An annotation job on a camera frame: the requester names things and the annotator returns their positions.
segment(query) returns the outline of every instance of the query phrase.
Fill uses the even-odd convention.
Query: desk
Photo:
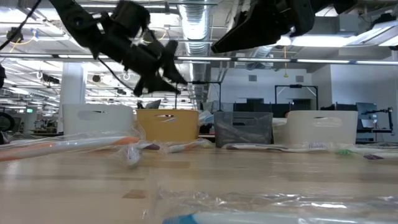
[[[154,182],[165,189],[267,194],[398,194],[398,163],[333,154],[193,149],[144,152],[137,169],[111,151],[0,163],[0,223],[142,223]]]

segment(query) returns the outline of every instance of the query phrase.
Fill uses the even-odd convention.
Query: gray bin
[[[272,116],[272,113],[266,112],[216,112],[216,146],[231,143],[270,144]]]

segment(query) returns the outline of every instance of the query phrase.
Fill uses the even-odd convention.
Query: wall
[[[393,107],[392,120],[394,128],[398,128],[397,70],[394,67],[332,65],[331,82],[333,102],[376,103],[378,109]],[[379,114],[379,127],[389,127],[387,114]],[[398,136],[391,134],[378,134],[377,137],[380,141],[398,142]]]
[[[325,65],[312,73],[312,85],[318,86],[319,108],[333,104],[330,65]]]
[[[273,70],[229,69],[221,90],[223,103],[245,103],[246,98],[263,98],[265,103],[275,102],[275,85],[291,85],[296,83],[296,75],[304,76],[302,85],[311,85],[311,74],[304,69],[287,70],[288,78],[284,78],[285,70],[275,72]],[[212,77],[218,76],[218,68],[211,69]],[[257,82],[249,82],[249,75],[257,75]],[[210,86],[208,101],[218,100],[218,85]],[[307,89],[286,88],[279,96],[278,103],[288,103],[292,99],[315,98]]]

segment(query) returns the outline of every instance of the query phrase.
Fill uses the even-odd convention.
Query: table surface
[[[142,223],[157,187],[173,191],[388,196],[398,162],[358,156],[192,149],[143,153],[127,169],[113,151],[0,163],[0,223]]]

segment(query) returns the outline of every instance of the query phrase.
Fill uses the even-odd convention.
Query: ceiling
[[[77,0],[82,5],[102,6],[102,7],[87,7],[88,11],[112,11],[112,7],[104,7],[107,4],[115,4],[115,0],[100,0],[100,1],[89,1],[89,0]],[[169,1],[171,6],[174,6],[177,1]],[[210,13],[210,37],[207,41],[212,43],[218,40],[220,37],[225,35],[229,27],[231,27],[233,15],[236,13],[238,6],[238,0],[224,0],[224,1],[178,1],[178,3],[199,3],[206,4],[211,8]],[[158,1],[139,1],[140,4],[144,5],[159,5],[164,2]],[[248,8],[249,1],[244,1],[242,8]],[[7,4],[0,4],[0,42],[6,40],[6,33],[11,27],[16,27],[25,18],[26,12],[29,11],[27,7],[14,7]],[[358,32],[364,32],[369,27],[367,19],[374,19],[374,16],[380,15],[388,9],[393,9],[396,5],[396,1],[361,1],[358,7],[354,8],[349,14],[357,14],[358,12],[367,12],[363,15],[363,19],[358,19]],[[339,23],[336,12],[332,7],[328,7],[317,14],[317,25],[315,26],[312,34],[323,34],[325,27],[331,26],[332,23]],[[153,13],[151,14],[151,25],[150,28],[155,30],[156,36],[161,39],[163,44],[166,44],[169,39],[181,40],[176,55],[187,55],[185,45],[187,41],[184,41],[183,29],[181,17],[178,14],[162,14]],[[55,9],[51,6],[48,1],[43,1],[39,6],[38,10],[32,18],[28,20],[28,23],[24,26],[22,33],[24,35],[23,45],[9,44],[2,52],[13,52],[13,53],[24,53],[24,54],[90,54],[90,51],[80,47],[65,30],[58,14]],[[243,50],[240,52],[234,52],[245,54],[249,57],[253,49]],[[301,46],[286,46],[285,48],[274,47],[269,57],[277,58],[355,58],[355,59],[384,59],[389,56],[390,50],[387,47],[350,47],[349,49],[342,49],[338,47],[301,47]],[[62,82],[62,62],[49,62],[40,60],[15,60],[11,58],[0,58],[0,62],[3,67],[7,70],[7,80],[9,84],[21,85],[21,86],[48,86],[48,83],[43,82],[40,78],[40,73],[53,76]],[[133,72],[126,74],[123,71],[123,67],[116,62],[107,62],[112,70],[115,71],[123,80],[131,86],[135,86],[139,76]],[[220,63],[212,62],[212,67],[220,68]],[[96,87],[115,87],[120,84],[112,78],[109,71],[99,62],[84,62],[84,69],[88,74],[86,100],[87,103],[106,103],[106,104],[124,104],[129,106],[136,106],[136,101],[143,100],[145,102],[156,100],[156,99],[167,99],[164,100],[162,106],[165,108],[172,108],[174,103],[172,102],[173,94],[158,93],[154,95],[146,95],[144,98],[135,98],[131,96],[131,92],[127,91],[127,95],[120,95],[116,93],[116,90],[109,88],[108,90],[100,90]],[[272,69],[284,68],[284,63],[275,63]],[[289,68],[302,68],[307,69],[308,72],[312,72],[314,66],[311,64],[299,64],[290,63]],[[180,70],[181,74],[185,76],[187,80],[190,80],[190,66],[188,63],[177,64],[177,69]],[[101,76],[101,82],[96,83],[93,81],[93,76]],[[52,85],[53,88],[24,88],[29,92],[29,95],[24,95],[23,91],[9,91],[2,90],[0,103],[9,107],[15,106],[37,106],[41,108],[43,113],[56,113],[58,106],[60,87],[58,85]],[[179,108],[194,108],[195,100],[190,99],[192,95],[192,88],[187,88],[182,91],[182,95],[178,100]],[[25,100],[15,100],[15,98],[23,98]]]

